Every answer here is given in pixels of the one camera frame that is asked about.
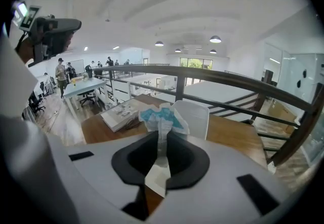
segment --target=ceiling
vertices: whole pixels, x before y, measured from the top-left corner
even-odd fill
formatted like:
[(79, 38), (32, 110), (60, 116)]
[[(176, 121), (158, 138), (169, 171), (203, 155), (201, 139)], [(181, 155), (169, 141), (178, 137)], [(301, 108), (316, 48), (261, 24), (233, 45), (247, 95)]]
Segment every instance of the ceiling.
[[(71, 48), (91, 51), (139, 47), (161, 49), (197, 45), (197, 54), (226, 57), (242, 40), (253, 39), (307, 4), (307, 0), (21, 0), (42, 6), (44, 15), (82, 21)], [(221, 43), (211, 43), (212, 35)], [(157, 48), (161, 40), (165, 46)]]

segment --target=whiteboard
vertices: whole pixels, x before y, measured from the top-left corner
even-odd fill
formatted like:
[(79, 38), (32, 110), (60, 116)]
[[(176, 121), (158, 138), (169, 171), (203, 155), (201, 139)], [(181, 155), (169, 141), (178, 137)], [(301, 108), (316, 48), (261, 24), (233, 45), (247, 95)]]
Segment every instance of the whiteboard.
[(85, 65), (83, 63), (83, 60), (73, 60), (68, 61), (71, 63), (71, 66), (75, 69), (76, 74), (83, 74), (85, 72)]

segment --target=white chair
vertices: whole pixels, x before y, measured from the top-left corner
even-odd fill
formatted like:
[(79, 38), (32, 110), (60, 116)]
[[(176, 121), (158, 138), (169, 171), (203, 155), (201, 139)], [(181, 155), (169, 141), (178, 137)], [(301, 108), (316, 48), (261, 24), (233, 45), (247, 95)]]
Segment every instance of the white chair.
[(209, 109), (188, 101), (178, 100), (173, 107), (188, 123), (190, 135), (205, 140), (208, 130)]

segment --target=window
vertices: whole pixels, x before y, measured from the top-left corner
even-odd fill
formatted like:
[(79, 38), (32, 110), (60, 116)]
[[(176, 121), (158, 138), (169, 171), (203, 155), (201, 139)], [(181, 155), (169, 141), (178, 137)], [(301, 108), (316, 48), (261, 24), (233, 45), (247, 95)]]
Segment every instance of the window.
[[(188, 68), (202, 68), (211, 70), (213, 66), (213, 60), (195, 59), (195, 58), (180, 58), (180, 67)], [(186, 86), (201, 82), (201, 79), (186, 78)]]

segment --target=brown tabletop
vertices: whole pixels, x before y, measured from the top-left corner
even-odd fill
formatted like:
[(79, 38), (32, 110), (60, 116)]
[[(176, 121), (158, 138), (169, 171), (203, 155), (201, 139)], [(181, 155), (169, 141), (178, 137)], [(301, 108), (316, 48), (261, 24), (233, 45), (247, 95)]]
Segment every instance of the brown tabletop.
[[(147, 95), (139, 95), (133, 99), (157, 107), (166, 102)], [(88, 144), (112, 141), (147, 132), (144, 123), (136, 128), (129, 130), (122, 128), (113, 132), (103, 121), (100, 114), (83, 121), (81, 127)], [(267, 167), (261, 139), (252, 125), (210, 115), (207, 140), (241, 151), (260, 165)]]

